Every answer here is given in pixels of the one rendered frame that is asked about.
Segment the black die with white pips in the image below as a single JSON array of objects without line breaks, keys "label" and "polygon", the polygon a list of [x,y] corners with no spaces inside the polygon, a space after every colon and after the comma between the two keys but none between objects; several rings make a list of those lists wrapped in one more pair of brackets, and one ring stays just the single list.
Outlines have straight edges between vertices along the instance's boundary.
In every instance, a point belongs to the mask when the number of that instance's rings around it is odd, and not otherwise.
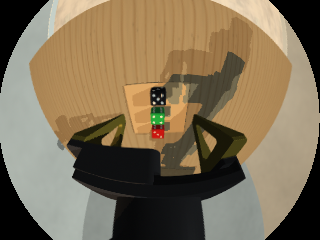
[{"label": "black die with white pips", "polygon": [[152,87],[150,90],[151,106],[166,105],[166,89],[165,87]]}]

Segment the red die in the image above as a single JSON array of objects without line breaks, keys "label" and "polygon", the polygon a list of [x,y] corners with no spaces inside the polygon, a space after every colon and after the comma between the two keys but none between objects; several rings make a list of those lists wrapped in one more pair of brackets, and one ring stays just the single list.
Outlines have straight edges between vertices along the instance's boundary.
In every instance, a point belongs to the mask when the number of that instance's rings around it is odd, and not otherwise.
[{"label": "red die", "polygon": [[152,138],[164,138],[164,125],[152,125]]}]

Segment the green die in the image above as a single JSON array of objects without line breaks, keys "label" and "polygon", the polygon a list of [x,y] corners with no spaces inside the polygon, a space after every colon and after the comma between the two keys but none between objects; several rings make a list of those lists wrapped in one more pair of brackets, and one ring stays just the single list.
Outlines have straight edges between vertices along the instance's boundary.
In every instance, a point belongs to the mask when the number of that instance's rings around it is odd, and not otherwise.
[{"label": "green die", "polygon": [[164,120],[165,120],[164,107],[152,107],[150,116],[151,116],[152,125],[164,125]]}]

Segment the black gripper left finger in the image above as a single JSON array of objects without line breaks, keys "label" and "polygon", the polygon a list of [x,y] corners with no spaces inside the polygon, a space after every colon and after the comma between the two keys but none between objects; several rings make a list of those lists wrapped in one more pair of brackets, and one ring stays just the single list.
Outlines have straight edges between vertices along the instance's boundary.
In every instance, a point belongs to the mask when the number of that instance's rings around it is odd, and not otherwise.
[{"label": "black gripper left finger", "polygon": [[115,137],[110,146],[121,147],[125,125],[125,115],[121,114],[108,121],[102,122],[100,124],[94,125],[77,133],[74,133],[71,139],[84,141],[86,143],[102,144],[102,139],[111,131],[113,131],[116,127],[118,127]]}]

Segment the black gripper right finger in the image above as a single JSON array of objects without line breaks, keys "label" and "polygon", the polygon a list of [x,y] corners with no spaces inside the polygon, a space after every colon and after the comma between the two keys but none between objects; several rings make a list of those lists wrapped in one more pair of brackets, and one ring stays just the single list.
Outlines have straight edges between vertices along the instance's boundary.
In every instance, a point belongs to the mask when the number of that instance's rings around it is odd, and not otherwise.
[{"label": "black gripper right finger", "polygon": [[[212,122],[197,114],[193,116],[192,125],[201,173],[210,172],[223,158],[236,156],[247,142],[247,138],[243,133]],[[200,127],[212,135],[217,141],[212,152],[203,137]]]}]

